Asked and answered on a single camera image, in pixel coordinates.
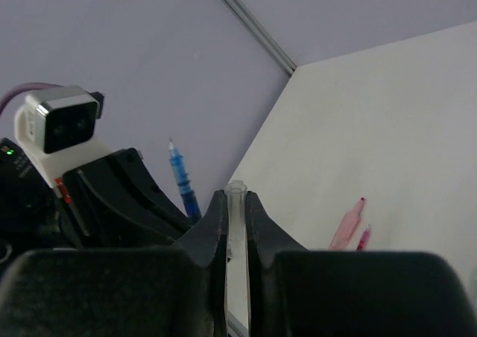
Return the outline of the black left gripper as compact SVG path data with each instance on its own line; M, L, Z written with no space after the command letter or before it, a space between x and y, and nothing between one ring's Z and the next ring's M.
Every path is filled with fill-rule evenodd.
M81 248L170 246L192 227L135 148L66 171L55 183Z

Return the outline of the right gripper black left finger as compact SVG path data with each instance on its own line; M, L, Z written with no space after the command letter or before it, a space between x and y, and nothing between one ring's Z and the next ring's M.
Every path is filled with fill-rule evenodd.
M227 198L167 248L30 251L1 280L3 336L225 336Z

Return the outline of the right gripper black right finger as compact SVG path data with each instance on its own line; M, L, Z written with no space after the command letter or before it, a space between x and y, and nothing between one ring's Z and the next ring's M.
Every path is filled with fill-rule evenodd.
M245 200L252 336L474 336L457 274L424 252L311 251Z

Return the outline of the dark blue gel pen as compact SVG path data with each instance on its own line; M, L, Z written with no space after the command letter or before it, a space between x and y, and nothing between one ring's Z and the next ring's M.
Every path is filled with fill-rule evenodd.
M192 224L196 224L202 217L200 207L195 195L195 191L191 186L189 173L186 169L186 164L183 155L170 139L168 144L169 162L174 174L180 196L182 198L183 206L186 214Z

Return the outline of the red gel pen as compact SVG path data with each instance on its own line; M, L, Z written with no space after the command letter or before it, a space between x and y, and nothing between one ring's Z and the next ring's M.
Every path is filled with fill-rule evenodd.
M357 244L357 247L356 247L356 251L364 251L365 248L367 247L367 244L370 240L370 236L371 236L371 232L372 232L372 227L371 227L371 224L369 224L363 231L359 241L358 241L358 244Z

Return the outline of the small clear pen cap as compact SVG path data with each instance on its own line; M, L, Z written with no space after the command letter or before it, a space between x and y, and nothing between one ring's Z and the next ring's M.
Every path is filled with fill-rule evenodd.
M245 198L247 186L242 180L232 180L225 188L228 210L227 258L236 259L244 252Z

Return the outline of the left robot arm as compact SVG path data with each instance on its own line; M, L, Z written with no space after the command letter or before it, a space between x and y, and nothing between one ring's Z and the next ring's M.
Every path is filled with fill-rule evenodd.
M50 187L16 143L1 139L2 270L38 249L168 247L191 226L134 148L74 168Z

